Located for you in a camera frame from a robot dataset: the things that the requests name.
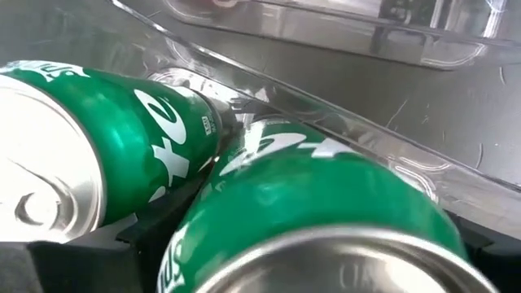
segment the can rim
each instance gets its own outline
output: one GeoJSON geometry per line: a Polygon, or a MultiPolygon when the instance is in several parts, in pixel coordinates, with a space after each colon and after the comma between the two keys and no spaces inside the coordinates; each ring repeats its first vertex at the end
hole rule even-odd
{"type": "MultiPolygon", "coordinates": [[[[291,231],[275,238],[269,239],[254,247],[248,248],[245,252],[228,261],[221,269],[214,273],[200,285],[195,293],[214,292],[216,288],[229,276],[239,273],[241,268],[249,265],[260,258],[281,251],[289,247],[294,247],[302,243],[316,240],[326,240],[332,238],[346,238],[353,240],[365,240],[365,243],[375,244],[375,246],[389,245],[391,248],[398,248],[397,251],[405,252],[407,248],[412,248],[416,252],[421,252],[430,256],[437,257],[443,265],[452,265],[459,269],[461,274],[472,278],[475,285],[481,286],[485,291],[498,293],[499,291],[492,283],[477,269],[466,263],[462,258],[453,254],[443,247],[430,243],[408,234],[402,234],[395,230],[377,228],[362,225],[325,225],[302,230],[291,231]]],[[[413,253],[407,255],[413,260],[420,260],[421,256],[413,253]]]]}
{"type": "MultiPolygon", "coordinates": [[[[49,109],[57,113],[69,127],[71,127],[79,142],[82,145],[85,145],[85,147],[81,151],[85,152],[88,156],[92,156],[95,159],[95,163],[90,165],[89,167],[92,171],[91,176],[93,178],[95,186],[92,195],[96,196],[97,203],[95,205],[96,209],[93,212],[93,214],[87,217],[89,223],[83,225],[83,227],[77,231],[78,233],[74,233],[74,235],[71,235],[72,237],[67,236],[65,239],[60,240],[54,240],[50,238],[47,240],[59,241],[61,243],[67,242],[69,240],[82,236],[84,233],[91,232],[98,228],[103,223],[103,218],[107,207],[107,197],[105,195],[107,187],[106,182],[104,180],[104,174],[101,165],[101,160],[99,159],[99,154],[85,128],[62,103],[60,103],[56,98],[53,98],[53,95],[48,94],[45,90],[35,85],[30,85],[26,81],[21,81],[14,77],[9,77],[0,74],[0,90],[10,90],[13,91],[15,94],[26,96],[28,98],[34,99],[39,103],[43,103],[44,105],[46,105],[49,109]]],[[[71,230],[72,227],[71,229],[66,229],[64,232],[65,234],[68,234],[71,230]]]]}

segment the can lid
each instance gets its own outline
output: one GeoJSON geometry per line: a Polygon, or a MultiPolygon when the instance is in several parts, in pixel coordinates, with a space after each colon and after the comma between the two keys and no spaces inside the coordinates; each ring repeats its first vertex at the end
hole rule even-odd
{"type": "Polygon", "coordinates": [[[325,226],[284,234],[229,262],[203,292],[498,292],[433,243],[392,230],[325,226]]]}
{"type": "Polygon", "coordinates": [[[54,99],[0,75],[0,137],[0,241],[65,243],[101,223],[98,160],[54,99]]]}

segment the plastic crisper bin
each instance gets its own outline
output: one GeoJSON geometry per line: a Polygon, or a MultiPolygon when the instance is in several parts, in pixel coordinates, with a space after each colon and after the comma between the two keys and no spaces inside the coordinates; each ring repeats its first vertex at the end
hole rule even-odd
{"type": "Polygon", "coordinates": [[[37,3],[0,3],[0,62],[47,59],[135,77],[159,76],[231,105],[234,118],[243,125],[265,109],[277,109],[387,166],[446,210],[521,239],[517,186],[485,177],[318,97],[186,42],[116,0],[37,3]]]}
{"type": "MultiPolygon", "coordinates": [[[[132,0],[122,0],[130,6],[132,0]]],[[[158,0],[189,24],[440,69],[521,61],[517,0],[158,0]]]]}

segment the barcode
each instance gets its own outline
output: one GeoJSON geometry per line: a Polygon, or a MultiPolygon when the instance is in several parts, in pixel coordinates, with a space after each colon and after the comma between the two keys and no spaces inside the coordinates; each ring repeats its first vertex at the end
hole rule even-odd
{"type": "Polygon", "coordinates": [[[208,120],[208,117],[206,117],[206,116],[201,117],[201,119],[203,120],[204,132],[206,133],[206,135],[209,135],[210,133],[212,133],[212,127],[210,126],[210,121],[208,120]]]}

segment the aluminum can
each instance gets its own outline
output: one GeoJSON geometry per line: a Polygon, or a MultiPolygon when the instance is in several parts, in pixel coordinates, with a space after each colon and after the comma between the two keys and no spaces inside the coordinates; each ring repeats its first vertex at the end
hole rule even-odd
{"type": "Polygon", "coordinates": [[[195,293],[498,293],[460,257],[420,238],[376,227],[292,231],[255,245],[195,293]]]}
{"type": "Polygon", "coordinates": [[[322,225],[393,230],[466,259],[457,228],[422,192],[316,129],[270,118],[220,155],[164,254],[158,292],[193,292],[250,247],[322,225]]]}
{"type": "Polygon", "coordinates": [[[46,61],[0,68],[0,240],[67,242],[212,161],[219,115],[185,87],[46,61]]]}

